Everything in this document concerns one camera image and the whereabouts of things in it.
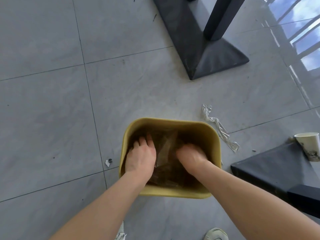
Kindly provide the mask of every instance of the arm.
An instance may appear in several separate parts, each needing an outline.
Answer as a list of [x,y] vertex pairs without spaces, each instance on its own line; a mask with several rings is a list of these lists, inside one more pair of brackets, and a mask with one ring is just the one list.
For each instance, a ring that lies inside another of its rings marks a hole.
[[50,240],[114,240],[127,211],[150,179],[156,149],[147,142],[134,142],[126,159],[126,173],[106,192],[68,221]]
[[213,165],[193,145],[177,157],[221,204],[248,240],[320,239],[320,226],[276,196]]

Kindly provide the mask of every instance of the paper cup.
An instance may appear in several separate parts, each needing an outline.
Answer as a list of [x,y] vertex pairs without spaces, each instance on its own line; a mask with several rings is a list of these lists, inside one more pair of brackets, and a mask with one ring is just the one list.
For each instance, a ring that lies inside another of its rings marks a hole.
[[302,146],[308,160],[311,162],[320,162],[320,140],[319,133],[301,133],[294,135],[296,140]]

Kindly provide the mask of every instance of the person's right hand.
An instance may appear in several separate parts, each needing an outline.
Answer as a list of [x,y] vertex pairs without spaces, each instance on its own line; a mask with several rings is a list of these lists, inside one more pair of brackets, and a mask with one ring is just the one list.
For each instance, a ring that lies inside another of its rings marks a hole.
[[191,175],[195,174],[202,162],[208,160],[201,148],[193,144],[183,145],[177,150],[176,155],[186,171]]

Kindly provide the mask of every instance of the shoe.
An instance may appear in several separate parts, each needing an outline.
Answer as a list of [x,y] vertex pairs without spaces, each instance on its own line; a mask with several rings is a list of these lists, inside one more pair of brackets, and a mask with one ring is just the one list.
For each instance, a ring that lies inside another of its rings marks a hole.
[[220,228],[213,228],[207,232],[203,240],[229,240],[229,238]]

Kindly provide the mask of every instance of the floor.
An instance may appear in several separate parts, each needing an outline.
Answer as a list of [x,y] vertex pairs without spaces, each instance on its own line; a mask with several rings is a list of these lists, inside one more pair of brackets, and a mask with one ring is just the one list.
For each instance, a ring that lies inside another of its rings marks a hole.
[[[225,170],[320,132],[319,0],[246,0],[225,38],[250,62],[195,81],[152,0],[0,0],[0,29],[0,239],[48,239],[110,187],[136,118],[211,104],[240,145],[222,143]],[[124,222],[127,240],[212,227],[244,239],[213,197],[138,197]]]

